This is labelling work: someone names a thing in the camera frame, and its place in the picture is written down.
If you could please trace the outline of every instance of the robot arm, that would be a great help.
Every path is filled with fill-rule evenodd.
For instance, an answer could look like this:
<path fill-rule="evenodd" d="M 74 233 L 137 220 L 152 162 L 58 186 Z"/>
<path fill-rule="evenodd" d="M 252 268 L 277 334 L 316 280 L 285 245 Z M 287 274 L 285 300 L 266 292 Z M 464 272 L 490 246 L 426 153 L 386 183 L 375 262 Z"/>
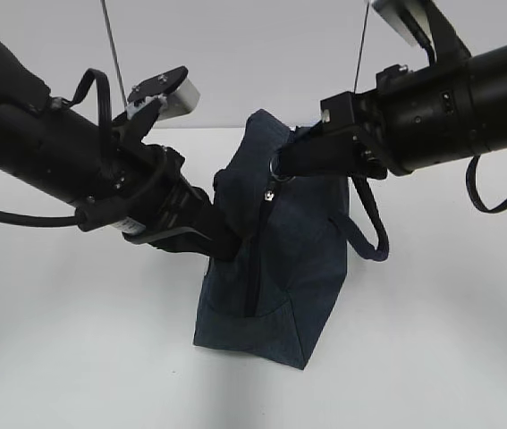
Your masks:
<path fill-rule="evenodd" d="M 376 89 L 344 92 L 321 102 L 322 121 L 283 148 L 282 176 L 341 174 L 385 179 L 473 157 L 467 172 L 477 209 L 476 168 L 483 154 L 507 148 L 507 46 L 472 57 L 432 0 L 371 0 L 409 43 L 427 51 L 416 72 L 394 65 L 376 76 Z"/>
<path fill-rule="evenodd" d="M 55 219 L 0 212 L 0 222 L 83 231 L 113 225 L 131 243 L 231 260 L 241 240 L 206 192 L 185 180 L 184 158 L 142 143 L 155 121 L 195 107 L 199 93 L 187 75 L 181 67 L 145 80 L 112 120 L 104 73 L 88 70 L 71 101 L 50 97 L 0 43 L 0 169 L 75 207 L 74 216 Z M 71 109 L 93 82 L 98 126 Z"/>

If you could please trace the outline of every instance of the screw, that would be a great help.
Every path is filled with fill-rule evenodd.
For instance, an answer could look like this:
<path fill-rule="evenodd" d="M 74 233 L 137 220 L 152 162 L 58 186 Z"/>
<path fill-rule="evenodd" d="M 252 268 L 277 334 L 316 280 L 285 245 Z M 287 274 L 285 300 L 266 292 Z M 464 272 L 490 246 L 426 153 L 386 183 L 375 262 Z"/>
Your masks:
<path fill-rule="evenodd" d="M 375 159 L 374 155 L 372 155 L 372 151 L 371 150 L 365 150 L 363 153 L 362 153 L 362 157 L 367 160 L 367 161 L 372 161 Z"/>

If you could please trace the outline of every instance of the black strap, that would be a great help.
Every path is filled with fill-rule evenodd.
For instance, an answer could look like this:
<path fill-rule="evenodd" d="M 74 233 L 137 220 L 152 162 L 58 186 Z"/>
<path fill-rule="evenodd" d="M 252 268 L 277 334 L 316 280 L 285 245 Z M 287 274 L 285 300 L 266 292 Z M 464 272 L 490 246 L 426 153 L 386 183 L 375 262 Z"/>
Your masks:
<path fill-rule="evenodd" d="M 98 134 L 100 139 L 100 153 L 102 164 L 110 169 L 110 162 L 114 156 L 116 146 L 112 139 L 112 105 L 110 101 L 110 83 L 108 77 L 103 71 L 96 69 L 87 69 L 71 101 L 64 100 L 61 106 L 64 109 L 70 109 L 84 101 L 90 91 L 92 84 L 96 82 L 97 104 L 98 104 Z"/>
<path fill-rule="evenodd" d="M 331 216 L 331 220 L 360 257 L 371 261 L 383 262 L 388 258 L 390 244 L 386 228 L 380 219 L 375 196 L 366 179 L 352 177 L 352 183 L 359 194 L 362 205 L 367 211 L 368 218 L 375 228 L 378 237 L 377 248 L 370 244 L 358 225 L 346 214 L 336 212 Z"/>
<path fill-rule="evenodd" d="M 479 196 L 476 184 L 476 172 L 479 158 L 480 156 L 474 156 L 474 158 L 469 162 L 468 170 L 466 171 L 466 186 L 468 187 L 469 199 L 476 207 L 476 209 L 480 212 L 489 214 L 498 214 L 504 212 L 507 210 L 507 199 L 496 208 L 487 208 L 487 206 L 482 201 L 482 198 Z"/>

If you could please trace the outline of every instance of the metal rod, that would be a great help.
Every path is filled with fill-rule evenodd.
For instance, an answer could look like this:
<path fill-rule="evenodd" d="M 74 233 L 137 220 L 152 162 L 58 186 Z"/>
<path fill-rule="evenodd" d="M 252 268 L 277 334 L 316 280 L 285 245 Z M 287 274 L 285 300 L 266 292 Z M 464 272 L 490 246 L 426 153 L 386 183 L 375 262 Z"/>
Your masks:
<path fill-rule="evenodd" d="M 126 92 L 124 91 L 124 82 L 122 80 L 122 73 L 120 72 L 120 64 L 118 63 L 118 54 L 116 53 L 116 46 L 114 44 L 114 36 L 112 35 L 112 27 L 110 26 L 110 18 L 108 18 L 108 9 L 106 8 L 106 0 L 100 0 L 102 4 L 102 13 L 104 14 L 104 22 L 106 24 L 106 32 L 108 33 L 108 41 L 110 42 L 110 48 L 112 49 L 112 57 L 114 59 L 114 69 L 116 71 L 116 77 L 118 78 L 118 84 L 120 85 L 120 93 L 122 95 L 122 101 L 124 107 L 128 104 L 126 101 Z"/>

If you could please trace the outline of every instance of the black cable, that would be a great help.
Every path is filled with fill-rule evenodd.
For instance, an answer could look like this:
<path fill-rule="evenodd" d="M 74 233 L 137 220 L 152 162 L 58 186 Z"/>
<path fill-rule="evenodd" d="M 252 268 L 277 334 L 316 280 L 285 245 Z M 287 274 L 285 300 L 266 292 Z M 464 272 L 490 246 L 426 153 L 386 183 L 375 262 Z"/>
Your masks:
<path fill-rule="evenodd" d="M 33 228 L 63 228 L 76 226 L 79 220 L 75 216 L 68 217 L 35 217 L 23 214 L 13 214 L 0 211 L 0 223 Z"/>
<path fill-rule="evenodd" d="M 507 210 L 507 199 L 503 201 L 496 208 L 488 208 L 482 198 L 479 196 L 476 184 L 477 164 L 479 163 L 480 156 L 475 156 L 469 163 L 468 170 L 466 171 L 466 186 L 468 188 L 469 199 L 474 207 L 483 213 L 498 214 Z"/>

